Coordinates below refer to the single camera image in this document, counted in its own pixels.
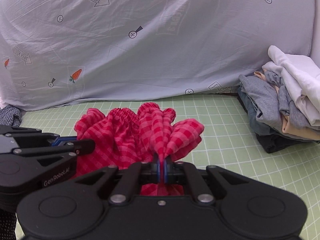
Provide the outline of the blue plaid garment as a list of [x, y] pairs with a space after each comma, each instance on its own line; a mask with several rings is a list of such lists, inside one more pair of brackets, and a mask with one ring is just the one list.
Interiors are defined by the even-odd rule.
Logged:
[[21, 111], [17, 107], [7, 105], [0, 110], [0, 125], [19, 127], [21, 122]]

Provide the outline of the blue-grey folded garment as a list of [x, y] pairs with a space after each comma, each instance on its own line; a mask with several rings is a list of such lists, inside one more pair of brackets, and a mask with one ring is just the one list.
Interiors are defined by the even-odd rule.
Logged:
[[250, 127], [258, 135], [281, 134], [282, 119], [274, 88], [264, 81], [252, 85], [243, 82], [238, 88], [239, 100], [245, 108]]

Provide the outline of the grey carrot print sheet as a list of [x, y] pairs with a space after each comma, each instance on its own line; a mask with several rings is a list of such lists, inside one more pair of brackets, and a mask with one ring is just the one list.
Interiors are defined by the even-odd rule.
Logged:
[[1, 0], [1, 97], [25, 111], [227, 92], [275, 45], [311, 50], [315, 0]]

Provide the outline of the green grid mat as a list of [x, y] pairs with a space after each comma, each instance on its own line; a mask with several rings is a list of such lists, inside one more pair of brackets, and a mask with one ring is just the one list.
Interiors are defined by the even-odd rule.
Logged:
[[307, 143], [268, 154], [249, 126], [236, 97], [183, 95], [157, 100], [173, 108], [176, 121], [193, 118], [204, 125], [202, 142], [185, 161], [203, 169], [219, 165], [300, 196], [308, 207], [303, 239], [319, 239], [319, 144]]

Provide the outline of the grey folded garment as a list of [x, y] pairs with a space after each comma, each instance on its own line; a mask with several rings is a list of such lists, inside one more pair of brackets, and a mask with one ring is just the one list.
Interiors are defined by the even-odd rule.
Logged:
[[295, 106], [283, 79], [272, 71], [239, 76], [240, 88], [254, 109], [254, 119], [277, 132], [310, 140], [319, 139], [319, 127], [311, 127], [307, 118]]

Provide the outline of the red checked shorts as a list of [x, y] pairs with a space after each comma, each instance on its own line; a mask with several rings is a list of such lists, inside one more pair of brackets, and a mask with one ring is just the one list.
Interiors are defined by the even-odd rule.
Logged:
[[154, 155], [164, 161], [186, 157], [201, 141], [204, 126], [195, 119], [174, 122], [172, 108], [161, 110], [154, 102], [142, 104], [137, 112], [115, 108], [104, 115], [96, 108], [87, 110], [75, 124], [77, 139], [95, 142], [92, 153], [77, 158], [76, 176], [109, 165], [121, 170], [136, 162], [151, 162]]

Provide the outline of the dark folded garment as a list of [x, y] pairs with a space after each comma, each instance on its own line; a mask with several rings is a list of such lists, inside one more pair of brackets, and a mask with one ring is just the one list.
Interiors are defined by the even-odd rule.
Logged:
[[264, 151], [268, 154], [284, 150], [293, 145], [298, 145], [298, 144], [307, 143], [307, 142], [315, 142], [319, 144], [319, 140], [314, 141], [314, 140], [291, 139], [278, 134], [271, 134], [271, 135], [255, 134], [255, 137], [259, 142], [259, 144], [264, 149]]

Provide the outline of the white folded garment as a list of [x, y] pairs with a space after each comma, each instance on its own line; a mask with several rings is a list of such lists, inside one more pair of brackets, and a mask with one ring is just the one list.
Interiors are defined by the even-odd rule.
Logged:
[[274, 45], [267, 53], [271, 61], [262, 69], [279, 75], [309, 124], [319, 126], [319, 67], [308, 56], [285, 54]]

